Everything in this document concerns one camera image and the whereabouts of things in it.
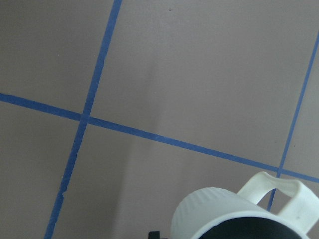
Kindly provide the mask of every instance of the white cup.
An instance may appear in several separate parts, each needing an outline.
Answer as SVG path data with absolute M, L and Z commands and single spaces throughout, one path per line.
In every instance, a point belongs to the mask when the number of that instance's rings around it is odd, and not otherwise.
M 256 205 L 275 188 L 291 197 L 277 215 Z M 260 172 L 237 194 L 203 188 L 185 197 L 174 213 L 171 239 L 309 239 L 318 219 L 319 198 L 309 188 Z

